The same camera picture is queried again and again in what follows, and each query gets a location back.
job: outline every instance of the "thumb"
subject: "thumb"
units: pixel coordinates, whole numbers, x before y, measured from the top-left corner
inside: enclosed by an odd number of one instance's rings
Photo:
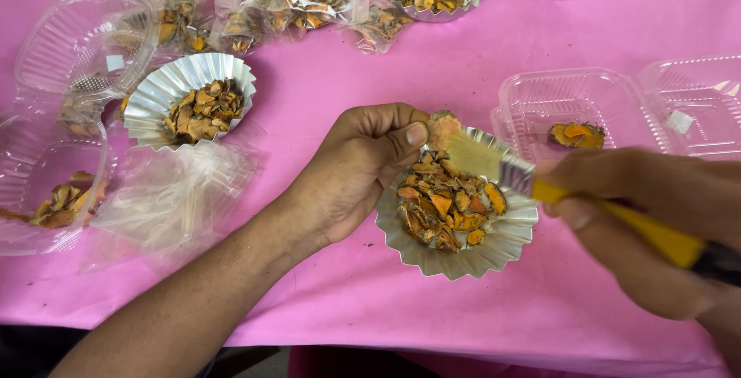
[[[409,155],[419,153],[420,148],[427,142],[427,133],[427,125],[412,122],[376,139],[383,165],[397,165]]]

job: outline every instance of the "right hand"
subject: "right hand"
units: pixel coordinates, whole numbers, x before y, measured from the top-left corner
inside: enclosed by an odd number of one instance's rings
[[[741,162],[709,162],[634,148],[575,150],[536,166],[544,181],[575,196],[625,199],[654,219],[741,252]],[[625,293],[668,319],[694,319],[734,288],[670,265],[626,224],[588,199],[544,206],[612,271]]]

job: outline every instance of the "table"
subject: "table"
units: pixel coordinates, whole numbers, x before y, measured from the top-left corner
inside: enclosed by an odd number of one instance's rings
[[[57,0],[2,1],[0,87],[10,93],[22,38]],[[514,73],[635,73],[659,59],[738,53],[740,27],[741,0],[484,0],[455,22],[414,24],[382,56],[361,55],[331,28],[264,48],[247,59],[258,90],[250,114],[271,155],[232,224],[276,197],[349,107],[406,101],[489,129],[497,89]],[[287,274],[227,345],[416,348],[612,376],[723,376],[700,326],[636,307],[560,222],[542,220],[502,273],[450,282],[402,265],[373,218]],[[94,327],[156,281],[141,262],[78,277],[80,249],[1,259],[0,322]]]

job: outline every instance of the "white label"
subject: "white label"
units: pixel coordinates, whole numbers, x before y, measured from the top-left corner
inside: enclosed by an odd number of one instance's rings
[[[692,122],[694,122],[692,116],[679,110],[674,110],[669,119],[666,120],[666,126],[684,135],[690,129]]]
[[[114,71],[118,70],[119,68],[124,68],[124,56],[118,54],[116,56],[107,56],[105,58],[106,63],[108,63],[108,71]]]

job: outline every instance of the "finger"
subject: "finger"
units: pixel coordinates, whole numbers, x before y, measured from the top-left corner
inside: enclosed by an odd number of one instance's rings
[[[729,241],[737,241],[739,226],[729,212],[741,208],[741,183],[700,170],[703,166],[711,167],[634,148],[578,150],[542,178],[575,194],[628,199],[674,229],[733,245]]]
[[[668,319],[693,319],[713,307],[727,288],[673,267],[627,225],[582,199],[556,205],[562,220],[615,275],[636,304]]]
[[[410,125],[412,122],[427,122],[430,115],[406,103],[361,106],[345,111],[337,119],[346,133],[379,138],[392,130]]]

